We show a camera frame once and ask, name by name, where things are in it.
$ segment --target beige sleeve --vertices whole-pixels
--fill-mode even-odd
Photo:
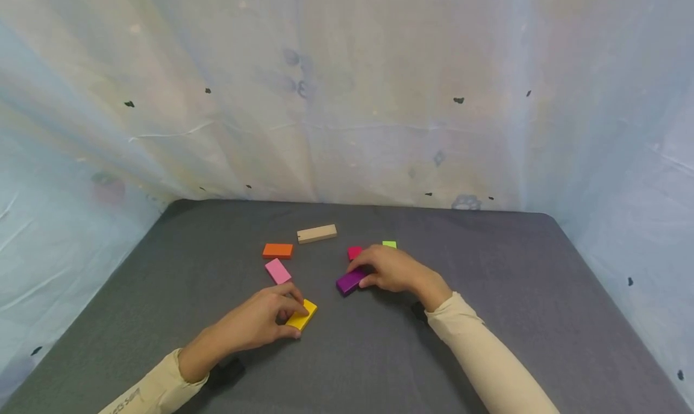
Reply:
[[[181,408],[200,391],[207,377],[195,384],[184,381],[178,370],[180,351],[175,350],[165,356],[140,382],[99,414],[170,414]]]
[[[429,325],[451,347],[490,414],[558,413],[533,375],[460,294],[453,292],[427,317]]]

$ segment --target left hand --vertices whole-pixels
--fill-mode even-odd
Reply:
[[[306,316],[303,296],[293,283],[266,287],[227,313],[219,322],[205,328],[178,355],[178,369],[186,382],[196,383],[207,376],[215,364],[233,352],[267,345],[280,338],[299,338],[301,331],[276,320],[292,313]]]

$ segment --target hand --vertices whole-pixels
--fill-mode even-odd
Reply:
[[[438,309],[453,295],[438,273],[392,246],[371,245],[352,260],[347,272],[361,265],[371,265],[376,272],[362,278],[359,287],[376,285],[391,292],[410,291],[419,297],[428,312]]]
[[[276,320],[292,313],[307,315],[303,296],[293,283],[267,287],[205,328],[178,355],[178,369],[186,382],[201,381],[215,364],[233,352],[267,345],[280,338],[299,338],[301,331]]]

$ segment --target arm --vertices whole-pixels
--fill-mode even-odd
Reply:
[[[218,323],[202,330],[188,346],[167,355],[99,414],[173,413],[200,391],[210,370],[228,355],[279,338],[301,337],[297,328],[278,325],[275,320],[287,319],[294,312],[306,315],[302,303],[303,296],[293,283],[257,292]]]
[[[409,290],[419,297],[430,326],[453,351],[490,414],[558,413],[528,370],[438,273],[389,246],[362,251],[347,271],[366,264],[376,272],[360,287]]]

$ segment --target beige wooden block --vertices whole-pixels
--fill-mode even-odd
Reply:
[[[337,236],[335,225],[307,228],[296,232],[300,244],[308,244],[321,239],[330,239]]]

